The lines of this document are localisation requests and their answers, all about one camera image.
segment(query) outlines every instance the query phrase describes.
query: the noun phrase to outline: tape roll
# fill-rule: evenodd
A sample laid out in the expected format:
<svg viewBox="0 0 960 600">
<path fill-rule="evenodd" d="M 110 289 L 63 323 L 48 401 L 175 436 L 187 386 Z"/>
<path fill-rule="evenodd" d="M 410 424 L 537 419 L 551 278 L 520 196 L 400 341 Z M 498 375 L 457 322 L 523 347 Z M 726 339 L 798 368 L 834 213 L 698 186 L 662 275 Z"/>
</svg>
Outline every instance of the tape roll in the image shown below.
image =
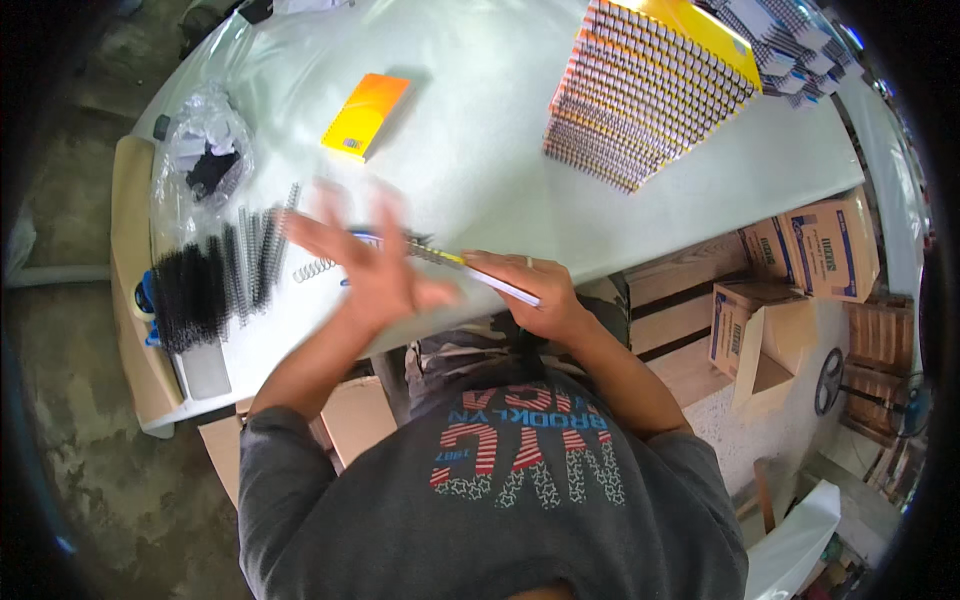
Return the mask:
<svg viewBox="0 0 960 600">
<path fill-rule="evenodd" d="M 136 303 L 136 288 L 139 286 L 139 283 L 136 286 L 133 286 L 133 289 L 130 291 L 130 312 L 140 321 L 144 323 L 149 323 L 156 318 L 154 313 L 144 312 L 140 308 L 139 304 Z"/>
</svg>

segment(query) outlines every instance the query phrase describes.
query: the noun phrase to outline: concrete floor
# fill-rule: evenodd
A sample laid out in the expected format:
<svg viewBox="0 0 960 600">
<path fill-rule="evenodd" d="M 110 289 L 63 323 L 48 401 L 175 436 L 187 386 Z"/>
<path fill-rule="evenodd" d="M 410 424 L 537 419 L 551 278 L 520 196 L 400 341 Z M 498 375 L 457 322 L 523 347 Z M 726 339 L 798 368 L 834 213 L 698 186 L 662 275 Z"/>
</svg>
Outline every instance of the concrete floor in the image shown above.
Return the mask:
<svg viewBox="0 0 960 600">
<path fill-rule="evenodd" d="M 116 17 L 69 82 L 26 205 L 28 266 L 107 265 L 116 140 L 180 63 L 188 0 L 145 0 Z M 13 290 L 3 309 L 50 479 L 106 598 L 250 597 L 236 512 L 196 427 L 140 432 L 113 327 L 108 282 Z"/>
<path fill-rule="evenodd" d="M 753 485 L 754 461 L 769 462 L 767 475 L 777 523 L 793 499 L 796 474 L 804 460 L 813 452 L 832 447 L 838 436 L 849 431 L 838 422 L 846 395 L 841 395 L 822 417 L 813 410 L 814 391 L 827 354 L 833 348 L 840 348 L 844 355 L 850 350 L 847 313 L 841 302 L 812 302 L 817 313 L 817 345 L 808 351 L 781 407 L 745 418 L 732 409 L 730 385 L 684 410 L 694 432 L 716 451 L 727 492 L 734 500 Z M 748 547 L 764 535 L 761 519 L 747 519 L 740 525 Z"/>
</svg>

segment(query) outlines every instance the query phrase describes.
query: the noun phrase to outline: orange notebook cover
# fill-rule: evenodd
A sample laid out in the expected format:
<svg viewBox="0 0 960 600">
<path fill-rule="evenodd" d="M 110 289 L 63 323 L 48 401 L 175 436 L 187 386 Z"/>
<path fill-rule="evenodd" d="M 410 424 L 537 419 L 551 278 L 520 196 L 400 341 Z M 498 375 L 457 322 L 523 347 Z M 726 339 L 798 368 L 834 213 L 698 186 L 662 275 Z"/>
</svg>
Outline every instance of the orange notebook cover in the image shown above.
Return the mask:
<svg viewBox="0 0 960 600">
<path fill-rule="evenodd" d="M 373 139 L 410 87 L 410 80 L 368 73 L 324 133 L 321 144 L 366 162 Z"/>
</svg>

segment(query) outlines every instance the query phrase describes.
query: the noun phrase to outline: wooden crate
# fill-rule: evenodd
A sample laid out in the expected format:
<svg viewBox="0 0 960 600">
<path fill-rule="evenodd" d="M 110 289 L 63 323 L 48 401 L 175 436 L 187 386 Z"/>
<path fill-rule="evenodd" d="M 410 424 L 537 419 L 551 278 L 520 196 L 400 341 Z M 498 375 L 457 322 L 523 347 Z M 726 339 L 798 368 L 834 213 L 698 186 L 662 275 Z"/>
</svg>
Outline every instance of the wooden crate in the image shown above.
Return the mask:
<svg viewBox="0 0 960 600">
<path fill-rule="evenodd" d="M 904 297 L 869 298 L 845 304 L 850 317 L 851 364 L 892 375 L 913 367 L 913 301 Z"/>
<path fill-rule="evenodd" d="M 713 282 L 749 276 L 736 233 L 726 233 L 624 272 L 630 285 L 631 350 L 681 408 L 732 380 L 708 360 Z"/>
<path fill-rule="evenodd" d="M 845 372 L 846 383 L 851 388 L 884 399 L 892 398 L 903 380 L 902 377 L 866 369 L 850 362 L 847 363 Z M 841 421 L 853 431 L 885 447 L 892 447 L 897 440 L 897 432 L 890 428 L 887 409 L 866 398 L 849 394 Z"/>
</svg>

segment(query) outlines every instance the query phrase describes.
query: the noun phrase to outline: nyc print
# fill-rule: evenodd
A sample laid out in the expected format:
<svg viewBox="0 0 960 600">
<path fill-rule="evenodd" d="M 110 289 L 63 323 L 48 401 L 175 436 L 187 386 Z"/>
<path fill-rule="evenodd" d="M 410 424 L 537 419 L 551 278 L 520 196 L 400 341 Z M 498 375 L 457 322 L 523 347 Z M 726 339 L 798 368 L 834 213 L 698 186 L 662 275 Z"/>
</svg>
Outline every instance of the nyc print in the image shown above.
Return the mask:
<svg viewBox="0 0 960 600">
<path fill-rule="evenodd" d="M 430 475 L 436 493 L 491 501 L 503 509 L 513 507 L 525 490 L 544 510 L 588 499 L 625 503 L 607 421 L 584 398 L 553 395 L 542 384 L 464 392 L 447 421 Z M 517 431 L 519 447 L 507 444 Z M 544 458 L 541 448 L 554 444 L 563 446 L 563 465 Z M 494 484 L 494 465 L 507 461 L 510 471 Z M 558 488 L 555 478 L 564 474 L 566 485 Z"/>
</svg>

